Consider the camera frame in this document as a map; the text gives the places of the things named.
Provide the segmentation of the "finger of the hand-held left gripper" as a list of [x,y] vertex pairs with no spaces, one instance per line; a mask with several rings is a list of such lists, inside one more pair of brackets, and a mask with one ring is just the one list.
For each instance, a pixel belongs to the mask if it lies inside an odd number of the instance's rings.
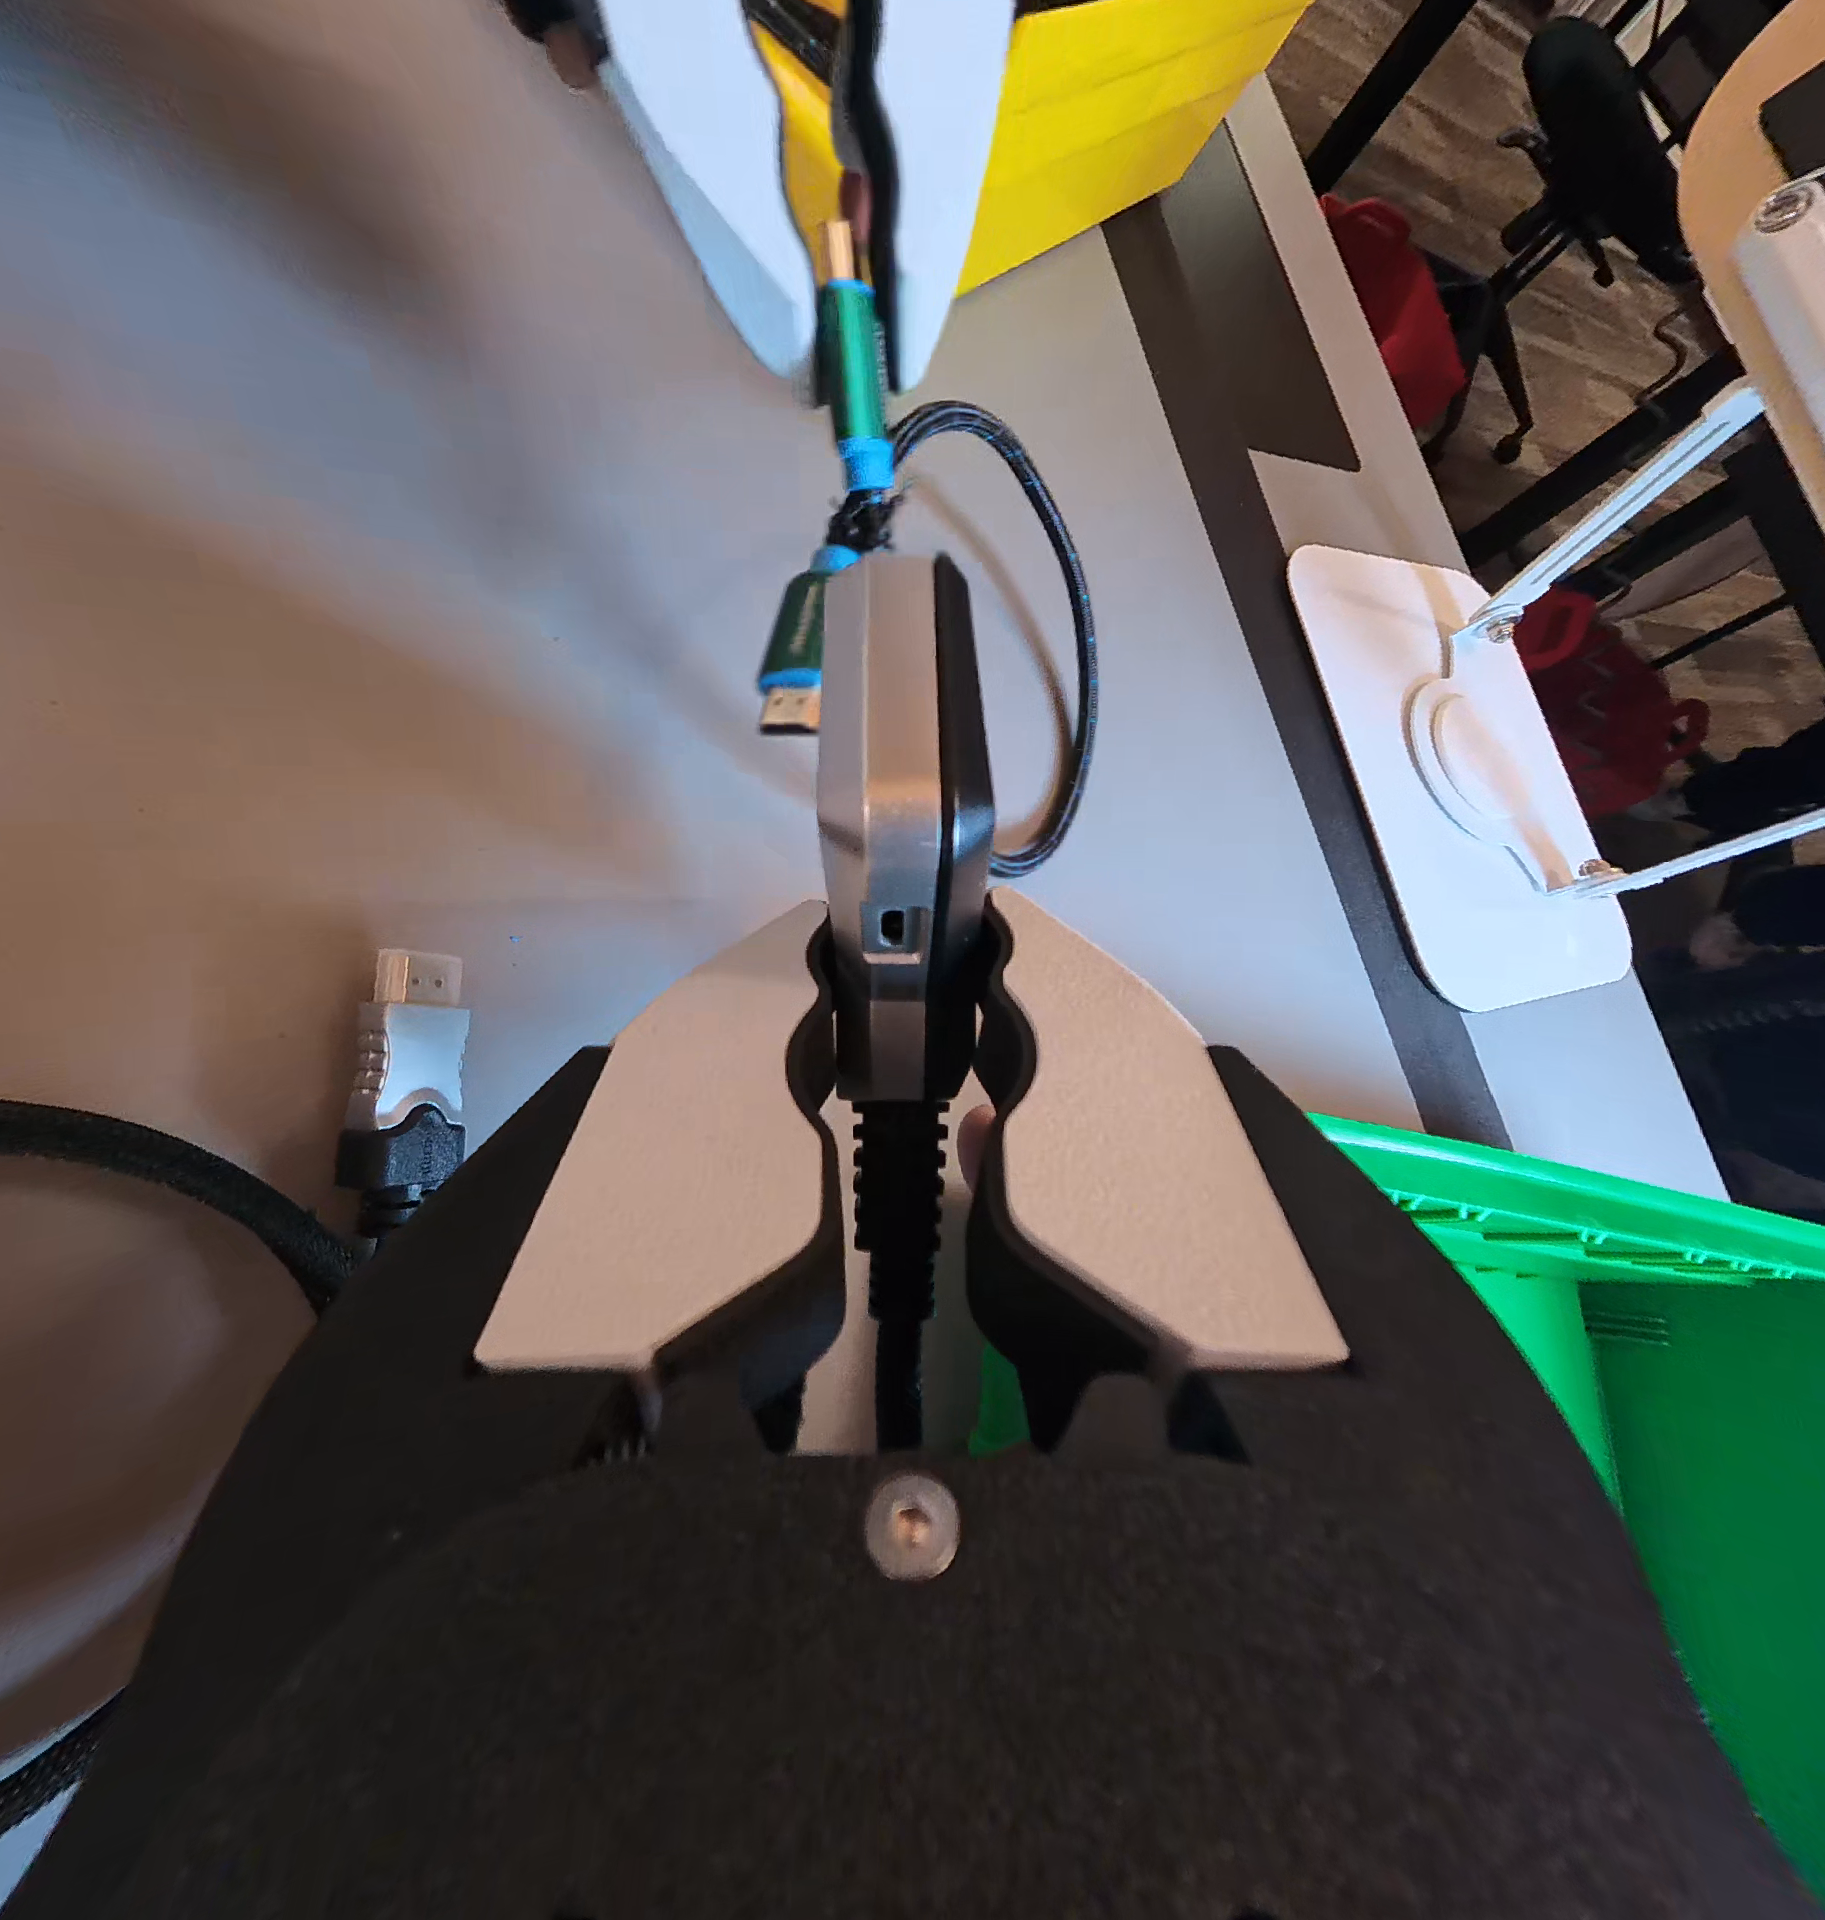
[[817,382],[817,290],[859,263],[849,5],[603,3],[599,80],[755,360]]
[[965,267],[1012,24],[1012,3],[845,6],[845,156],[896,394],[926,378]]

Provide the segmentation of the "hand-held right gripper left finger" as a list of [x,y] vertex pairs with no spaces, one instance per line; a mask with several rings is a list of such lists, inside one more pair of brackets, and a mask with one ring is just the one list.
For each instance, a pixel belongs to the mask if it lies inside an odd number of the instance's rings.
[[610,1043],[493,1314],[495,1374],[782,1390],[844,1324],[823,906],[685,973]]

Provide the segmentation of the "black braided cable silver plug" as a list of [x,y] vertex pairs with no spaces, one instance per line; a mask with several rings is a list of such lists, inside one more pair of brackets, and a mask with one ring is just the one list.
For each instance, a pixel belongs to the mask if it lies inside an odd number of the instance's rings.
[[[859,1105],[856,1242],[869,1255],[875,1320],[875,1443],[905,1450],[926,1436],[922,1326],[934,1314],[944,1127],[941,1116],[972,1060],[972,964],[928,985],[921,1102]],[[312,1314],[342,1295],[355,1267],[449,1181],[464,1147],[467,1009],[461,962],[385,947],[360,1009],[358,1060],[333,1182],[360,1199],[355,1238],[328,1230],[262,1176],[120,1116],[0,1097],[0,1159],[50,1162],[165,1188],[218,1212],[272,1253]]]

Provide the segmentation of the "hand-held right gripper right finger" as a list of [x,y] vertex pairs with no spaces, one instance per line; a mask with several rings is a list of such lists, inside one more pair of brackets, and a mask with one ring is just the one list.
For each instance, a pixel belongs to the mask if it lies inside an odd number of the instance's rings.
[[982,927],[978,1332],[1036,1390],[1340,1367],[1350,1346],[1190,1022],[1022,894],[990,894]]

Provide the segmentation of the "black HDMI switch box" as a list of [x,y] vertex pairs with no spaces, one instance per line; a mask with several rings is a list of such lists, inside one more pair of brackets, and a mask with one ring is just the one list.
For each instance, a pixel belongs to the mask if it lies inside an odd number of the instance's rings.
[[817,829],[835,1089],[949,1102],[972,1060],[995,794],[971,588],[877,548],[824,599]]

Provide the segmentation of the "green plastic bin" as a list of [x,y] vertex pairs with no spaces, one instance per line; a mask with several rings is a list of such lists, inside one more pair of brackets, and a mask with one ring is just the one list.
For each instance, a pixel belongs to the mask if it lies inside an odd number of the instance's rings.
[[1236,1915],[1825,1915],[1825,1281],[1583,1284],[1619,1497],[1420,1225],[1266,1079],[1232,1079],[1350,1344],[1187,1380],[1207,1453],[1093,1453],[1038,1495],[1098,1661],[1074,1836],[1171,1838]]

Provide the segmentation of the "black HDMI cable green plug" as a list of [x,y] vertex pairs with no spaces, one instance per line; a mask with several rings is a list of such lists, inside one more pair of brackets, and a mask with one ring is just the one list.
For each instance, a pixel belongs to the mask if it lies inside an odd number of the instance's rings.
[[755,674],[759,728],[764,735],[813,735],[823,720],[824,610],[828,582],[888,547],[899,508],[899,461],[928,442],[965,435],[992,450],[1020,485],[1042,527],[1069,592],[1077,708],[1054,771],[1042,818],[1015,849],[995,849],[992,873],[1015,881],[1035,875],[1065,844],[1091,777],[1098,730],[1098,639],[1085,567],[1066,518],[1042,473],[1011,429],[987,409],[955,399],[930,401],[898,422],[885,418],[885,325],[875,287],[859,265],[859,237],[849,218],[823,227],[824,273],[813,303],[809,393],[828,409],[844,473],[844,497],[804,573],[782,593]]

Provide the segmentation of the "yellow plastic bin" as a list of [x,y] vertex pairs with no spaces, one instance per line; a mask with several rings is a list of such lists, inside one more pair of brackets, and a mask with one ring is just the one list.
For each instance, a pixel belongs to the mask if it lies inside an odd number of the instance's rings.
[[958,291],[1176,183],[1305,5],[1015,5]]

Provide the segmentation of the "black office chair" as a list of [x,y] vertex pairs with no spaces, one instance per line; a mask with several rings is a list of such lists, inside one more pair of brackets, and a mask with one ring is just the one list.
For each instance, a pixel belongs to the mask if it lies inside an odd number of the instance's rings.
[[1585,17],[1555,17],[1522,51],[1522,84],[1531,120],[1505,130],[1500,145],[1530,160],[1543,192],[1500,233],[1505,259],[1481,284],[1486,317],[1477,338],[1514,420],[1493,446],[1500,464],[1518,458],[1534,429],[1508,307],[1565,252],[1583,252],[1594,282],[1613,287],[1614,267],[1605,248],[1617,244],[1650,280],[1671,291],[1673,307],[1653,327],[1671,362],[1637,396],[1637,407],[1653,404],[1687,369],[1709,327],[1676,218],[1674,160],[1617,38]]

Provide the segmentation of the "red chair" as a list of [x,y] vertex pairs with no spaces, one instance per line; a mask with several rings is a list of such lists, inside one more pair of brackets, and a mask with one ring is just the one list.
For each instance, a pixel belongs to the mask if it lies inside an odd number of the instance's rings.
[[1590,823],[1652,802],[1709,732],[1711,710],[1673,697],[1587,593],[1550,588],[1518,617],[1514,649]]
[[1424,435],[1469,385],[1431,261],[1387,202],[1322,195],[1320,208],[1403,416]]

